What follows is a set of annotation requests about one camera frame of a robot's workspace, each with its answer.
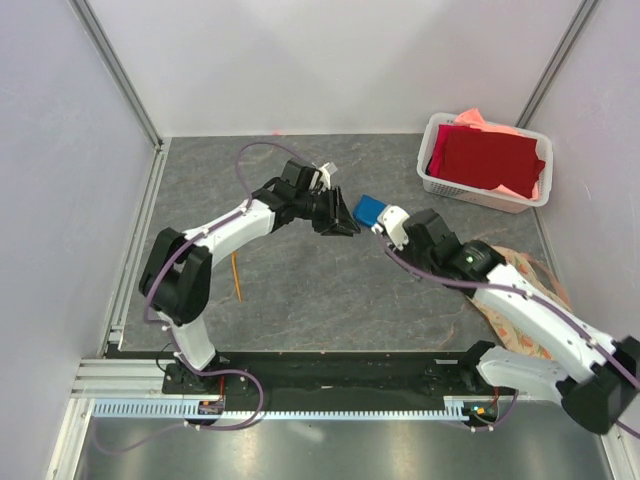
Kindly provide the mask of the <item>blue cloth napkin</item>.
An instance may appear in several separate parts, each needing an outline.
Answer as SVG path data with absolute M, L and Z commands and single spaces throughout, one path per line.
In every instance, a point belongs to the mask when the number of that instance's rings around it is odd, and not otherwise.
M 372 229 L 386 207 L 386 203 L 369 195 L 362 195 L 353 210 L 353 218 L 358 224 Z

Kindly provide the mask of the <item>orange plastic fork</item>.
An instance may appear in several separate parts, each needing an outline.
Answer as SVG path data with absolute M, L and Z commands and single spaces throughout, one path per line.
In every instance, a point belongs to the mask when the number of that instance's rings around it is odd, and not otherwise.
M 239 302 L 243 301 L 243 294 L 242 294 L 242 288 L 241 288 L 241 283 L 240 283 L 240 277 L 239 277 L 239 270 L 238 270 L 238 255 L 237 255 L 237 251 L 232 252 L 231 254 L 231 266 L 232 266 L 232 275 L 233 275 L 233 280 L 234 280 L 234 287 L 235 287 L 235 292 L 238 298 Z

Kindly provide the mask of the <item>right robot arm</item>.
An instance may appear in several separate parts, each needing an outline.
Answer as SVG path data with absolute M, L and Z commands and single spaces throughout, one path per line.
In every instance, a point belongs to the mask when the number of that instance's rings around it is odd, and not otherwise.
M 459 241 L 432 209 L 410 215 L 401 257 L 442 277 L 446 286 L 501 314 L 544 347 L 559 374 L 540 384 L 552 401 L 585 430 L 604 435 L 639 393 L 639 341 L 616 340 L 542 294 L 487 243 Z

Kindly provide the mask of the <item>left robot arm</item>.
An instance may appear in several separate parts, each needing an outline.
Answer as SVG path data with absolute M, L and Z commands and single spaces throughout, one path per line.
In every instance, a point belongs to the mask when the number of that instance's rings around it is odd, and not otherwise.
M 323 236 L 352 237 L 360 232 L 340 188 L 296 187 L 273 178 L 250 199 L 207 224 L 185 232 L 166 228 L 158 234 L 139 282 L 143 319 L 159 322 L 168 331 L 187 365 L 185 382 L 196 392 L 211 392 L 220 378 L 212 363 L 217 350 L 203 319 L 214 267 L 296 219 L 310 222 Z

